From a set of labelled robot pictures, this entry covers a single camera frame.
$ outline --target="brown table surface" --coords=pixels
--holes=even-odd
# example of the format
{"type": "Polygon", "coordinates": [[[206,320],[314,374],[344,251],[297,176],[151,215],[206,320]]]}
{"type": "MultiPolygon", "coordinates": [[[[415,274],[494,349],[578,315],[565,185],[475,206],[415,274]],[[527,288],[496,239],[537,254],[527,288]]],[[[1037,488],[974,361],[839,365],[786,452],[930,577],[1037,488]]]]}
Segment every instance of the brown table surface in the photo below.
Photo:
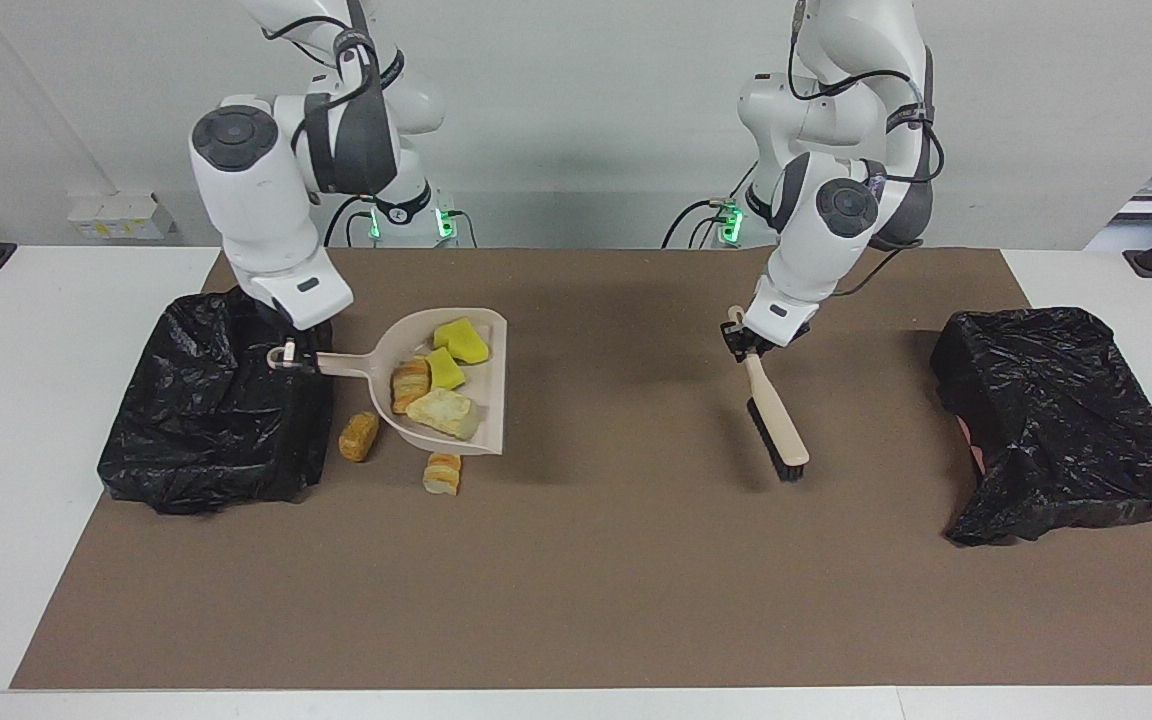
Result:
{"type": "MultiPolygon", "coordinates": [[[[952,311],[1025,305],[996,251],[909,252],[767,356],[814,454],[796,486],[718,334],[765,251],[333,258],[340,351],[425,306],[506,316],[506,454],[461,497],[388,433],[300,503],[103,498],[13,687],[1152,684],[1152,524],[941,536],[973,473],[929,353],[952,311]]],[[[335,429],[366,396],[338,381],[335,429]]]]}

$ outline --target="gray circular cap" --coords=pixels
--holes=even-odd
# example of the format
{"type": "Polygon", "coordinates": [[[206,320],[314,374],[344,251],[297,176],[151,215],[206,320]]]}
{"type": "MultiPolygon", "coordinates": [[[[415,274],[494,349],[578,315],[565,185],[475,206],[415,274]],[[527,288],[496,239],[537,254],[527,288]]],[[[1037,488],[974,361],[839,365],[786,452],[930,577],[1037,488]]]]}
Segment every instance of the gray circular cap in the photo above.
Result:
{"type": "Polygon", "coordinates": [[[817,211],[829,232],[840,237],[856,237],[878,222],[874,194],[854,179],[833,179],[820,185],[817,211]]]}
{"type": "Polygon", "coordinates": [[[212,168],[238,173],[251,168],[278,141],[278,123],[250,105],[215,108],[194,126],[194,149],[212,168]]]}

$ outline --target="black plastic bag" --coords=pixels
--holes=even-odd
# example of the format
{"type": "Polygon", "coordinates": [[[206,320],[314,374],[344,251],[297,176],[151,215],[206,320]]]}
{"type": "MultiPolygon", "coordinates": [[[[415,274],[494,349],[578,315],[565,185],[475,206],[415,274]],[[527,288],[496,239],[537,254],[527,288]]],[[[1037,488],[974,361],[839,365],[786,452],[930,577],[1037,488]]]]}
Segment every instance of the black plastic bag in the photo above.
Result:
{"type": "Polygon", "coordinates": [[[329,350],[325,323],[297,332],[238,288],[174,301],[159,318],[97,472],[116,500],[173,515],[293,500],[319,482],[332,379],[275,372],[270,348],[329,350]]]}
{"type": "Polygon", "coordinates": [[[982,465],[952,541],[1032,541],[1056,528],[1152,520],[1152,406],[1096,316],[1078,306],[958,313],[932,369],[982,465]]]}

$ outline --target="dustpan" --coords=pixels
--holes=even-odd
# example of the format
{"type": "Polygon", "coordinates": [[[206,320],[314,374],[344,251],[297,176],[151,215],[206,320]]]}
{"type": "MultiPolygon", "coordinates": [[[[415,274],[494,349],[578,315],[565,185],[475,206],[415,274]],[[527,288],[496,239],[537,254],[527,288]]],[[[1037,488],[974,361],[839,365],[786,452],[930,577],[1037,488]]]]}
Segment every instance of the dustpan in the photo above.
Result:
{"type": "Polygon", "coordinates": [[[366,355],[316,353],[300,357],[296,346],[275,347],[270,350],[270,367],[308,370],[325,376],[366,379],[371,404],[385,423],[422,450],[447,452],[450,455],[500,455],[505,447],[505,359],[506,320],[485,306],[440,306],[408,314],[389,326],[380,336],[376,349],[366,355]],[[465,384],[456,392],[470,397],[482,414],[479,429],[468,441],[458,441],[438,430],[407,419],[393,411],[393,388],[389,377],[397,365],[412,355],[429,355],[433,350],[434,328],[467,318],[488,343],[492,357],[479,365],[462,365],[465,384]]]}

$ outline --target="yellow object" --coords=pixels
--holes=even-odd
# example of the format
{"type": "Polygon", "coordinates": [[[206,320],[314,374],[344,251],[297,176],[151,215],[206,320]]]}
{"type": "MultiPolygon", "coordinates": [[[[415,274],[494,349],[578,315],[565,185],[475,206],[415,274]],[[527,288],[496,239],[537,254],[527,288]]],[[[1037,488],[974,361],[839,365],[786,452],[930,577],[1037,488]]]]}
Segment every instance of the yellow object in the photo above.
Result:
{"type": "Polygon", "coordinates": [[[429,456],[424,477],[425,491],[433,495],[456,495],[461,490],[461,456],[435,452],[429,456]]]}
{"type": "Polygon", "coordinates": [[[488,343],[483,342],[479,332],[475,331],[468,318],[440,325],[434,331],[434,347],[447,348],[452,357],[470,365],[485,363],[492,356],[488,343]]]}
{"type": "Polygon", "coordinates": [[[429,392],[429,363],[424,355],[417,355],[394,370],[389,379],[394,389],[394,412],[406,414],[407,407],[429,392]]]}
{"type": "Polygon", "coordinates": [[[447,433],[461,441],[479,429],[479,409],[470,397],[455,391],[435,387],[407,407],[407,416],[422,425],[447,433]]]}
{"type": "Polygon", "coordinates": [[[452,358],[447,348],[439,347],[438,350],[430,353],[425,361],[429,362],[429,372],[430,377],[433,378],[434,387],[456,389],[465,384],[465,373],[462,372],[461,365],[457,365],[456,361],[452,358]]]}
{"type": "Polygon", "coordinates": [[[340,430],[338,447],[340,455],[351,462],[367,458],[376,434],[380,433],[380,418],[376,414],[357,414],[349,418],[349,424],[340,430]]]}

